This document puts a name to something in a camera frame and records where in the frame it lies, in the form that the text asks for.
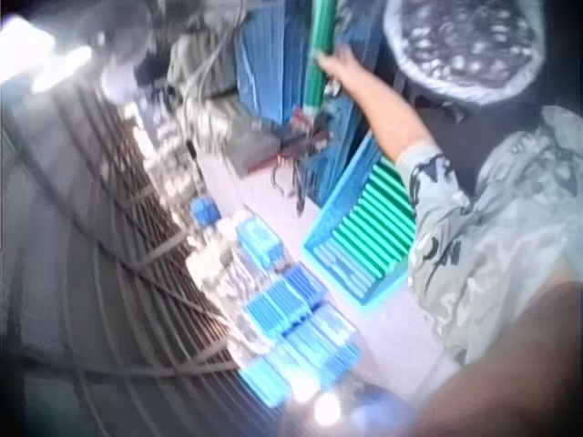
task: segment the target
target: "hand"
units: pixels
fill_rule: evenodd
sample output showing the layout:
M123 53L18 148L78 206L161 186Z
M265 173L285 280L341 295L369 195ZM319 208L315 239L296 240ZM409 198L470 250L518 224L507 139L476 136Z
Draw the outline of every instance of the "hand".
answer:
M364 71L349 46L340 46L332 56L320 53L316 55L316 61L328 76L336 79L348 92L353 91L359 74Z

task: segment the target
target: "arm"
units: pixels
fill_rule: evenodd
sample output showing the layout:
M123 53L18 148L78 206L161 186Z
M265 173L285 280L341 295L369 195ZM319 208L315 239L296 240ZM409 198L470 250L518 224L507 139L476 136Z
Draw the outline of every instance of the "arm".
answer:
M581 408L581 290L574 283L549 289L502 330L484 358L438 390L407 435L570 431Z
M352 96L368 119L379 145L393 162L415 144L434 144L413 108L362 67L350 48L341 48L336 56L319 56L318 62Z

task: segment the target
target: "metal grate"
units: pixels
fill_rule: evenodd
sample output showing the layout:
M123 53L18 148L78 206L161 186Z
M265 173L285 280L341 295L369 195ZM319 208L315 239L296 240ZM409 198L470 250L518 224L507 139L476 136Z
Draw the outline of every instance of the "metal grate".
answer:
M0 333L15 404L34 418L25 396L63 400L46 426L62 435L285 434L283 409L262 406L223 349L189 248L135 267L179 229L155 198L128 206L149 181L115 110L63 86L2 110Z

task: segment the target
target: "blue plastic crate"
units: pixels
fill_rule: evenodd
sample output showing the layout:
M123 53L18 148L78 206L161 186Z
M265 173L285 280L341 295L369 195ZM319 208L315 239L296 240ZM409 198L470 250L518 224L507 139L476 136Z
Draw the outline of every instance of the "blue plastic crate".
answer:
M329 390L351 370L361 358L361 351L356 345L349 343L343 346L327 362L320 371L320 385L323 390Z
M245 306L245 313L269 339L276 339L310 314L302 296L280 279Z
M290 385L291 391L301 396L309 391L308 396L315 394L321 387L320 373L287 341L277 346L267 357L284 380Z
M245 306L244 312L268 339L275 340L289 329L285 313L263 293L249 302Z
M311 269L360 306L403 283L413 211L392 164L369 134L304 241Z
M310 308L314 308L322 301L328 290L313 274L303 265L296 264L289 268L283 278L290 284Z
M291 393L290 385L262 357L240 370L239 375L269 408L281 405Z
M258 217L250 218L237 227L239 243L261 269L270 269L283 258L280 238Z
M352 19L348 26L337 28L334 43L336 46L350 45L354 55L364 67L374 70L384 40L382 18L386 2L349 0L344 4L350 8L348 15ZM358 127L363 121L360 109L345 93L327 99L324 109L332 116L330 130L334 133L334 140L324 151L324 160L317 172L320 186L313 200L321 207L334 191L348 164L348 156L355 146Z
M325 304L310 318L312 324L336 347L342 348L351 342L356 328L332 305Z
M219 208L210 196L192 200L190 212L201 226L211 226L220 220Z
M318 370L338 351L309 320L292 331L286 340Z
M290 333L286 341L313 366L324 390L330 389L360 358L360 351L352 343L335 345L310 320Z

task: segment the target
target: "blue metal panel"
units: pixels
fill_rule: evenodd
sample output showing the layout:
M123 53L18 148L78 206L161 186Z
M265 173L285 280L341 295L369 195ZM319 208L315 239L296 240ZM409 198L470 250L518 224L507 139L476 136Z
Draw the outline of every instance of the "blue metal panel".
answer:
M286 0L252 11L236 40L241 101L279 124L302 103L310 4Z

